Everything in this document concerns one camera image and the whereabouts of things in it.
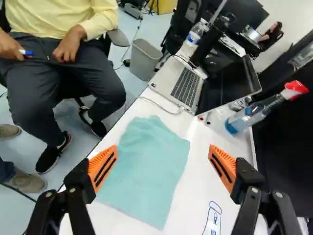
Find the black sneaker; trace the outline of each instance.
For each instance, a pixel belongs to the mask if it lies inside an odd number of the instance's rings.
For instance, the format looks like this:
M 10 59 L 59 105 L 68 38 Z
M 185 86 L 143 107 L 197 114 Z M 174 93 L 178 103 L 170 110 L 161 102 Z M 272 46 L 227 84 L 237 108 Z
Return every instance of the black sneaker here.
M 36 163 L 36 171 L 39 174 L 45 174 L 49 172 L 58 162 L 62 151 L 70 144 L 72 141 L 72 136 L 67 132 L 63 132 L 66 141 L 60 147 L 47 146 L 44 152 L 41 154 L 40 158 Z
M 79 109 L 78 109 L 79 117 L 81 118 L 81 120 L 82 120 L 85 124 L 87 124 L 87 125 L 91 128 L 92 132 L 93 132 L 96 136 L 103 138 L 103 137 L 107 134 L 107 129 L 106 129 L 106 127 L 104 126 L 104 124 L 103 124 L 101 121 L 100 121 L 100 122 L 95 122 L 95 121 L 93 121 L 92 123 L 89 123 L 89 122 L 85 119 L 85 117 L 84 117 L 84 113 L 85 113 L 85 112 L 88 112 L 88 110 L 89 110 L 88 107 L 85 107 L 85 106 L 79 107 Z

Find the yellow shirt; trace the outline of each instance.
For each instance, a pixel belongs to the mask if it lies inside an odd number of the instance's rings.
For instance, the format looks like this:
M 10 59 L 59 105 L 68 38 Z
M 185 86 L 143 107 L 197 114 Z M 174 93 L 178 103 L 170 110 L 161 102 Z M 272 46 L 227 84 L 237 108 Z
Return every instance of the yellow shirt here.
M 116 0 L 6 0 L 12 31 L 62 39 L 80 24 L 91 40 L 117 28 Z

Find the hand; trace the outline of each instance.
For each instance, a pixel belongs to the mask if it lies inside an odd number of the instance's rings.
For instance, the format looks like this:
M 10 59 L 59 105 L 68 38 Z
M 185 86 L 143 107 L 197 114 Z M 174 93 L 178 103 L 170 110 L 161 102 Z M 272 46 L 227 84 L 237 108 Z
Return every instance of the hand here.
M 23 61 L 25 58 L 19 52 L 19 49 L 24 50 L 16 40 L 0 28 L 0 57 L 9 60 Z
M 76 25 L 72 27 L 61 40 L 58 47 L 55 48 L 52 55 L 59 63 L 75 61 L 80 40 L 85 38 L 87 38 L 87 34 L 82 26 Z

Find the white wall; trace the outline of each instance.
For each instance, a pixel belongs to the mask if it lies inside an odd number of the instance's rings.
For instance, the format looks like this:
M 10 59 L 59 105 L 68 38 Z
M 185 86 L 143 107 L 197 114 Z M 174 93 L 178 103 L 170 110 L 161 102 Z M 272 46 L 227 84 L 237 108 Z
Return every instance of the white wall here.
M 273 63 L 291 43 L 297 43 L 313 29 L 313 0 L 258 0 L 269 17 L 258 27 L 264 33 L 276 21 L 283 23 L 285 35 L 253 62 L 257 71 Z

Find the person's knee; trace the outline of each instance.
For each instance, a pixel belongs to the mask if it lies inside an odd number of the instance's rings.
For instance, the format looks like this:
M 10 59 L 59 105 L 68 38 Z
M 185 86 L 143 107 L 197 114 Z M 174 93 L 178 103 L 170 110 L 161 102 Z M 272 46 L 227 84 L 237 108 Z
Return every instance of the person's knee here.
M 126 102 L 126 91 L 121 83 L 121 86 L 112 90 L 112 102 L 117 106 L 117 108 L 121 108 Z
M 103 92 L 99 92 L 96 98 L 102 101 L 110 102 L 116 109 L 121 108 L 126 102 L 126 91 L 122 82 L 111 86 L 110 89 L 105 89 Z
M 24 127 L 30 123 L 36 123 L 38 118 L 46 112 L 46 107 L 41 103 L 23 104 L 18 108 L 11 108 L 12 119 L 16 125 Z

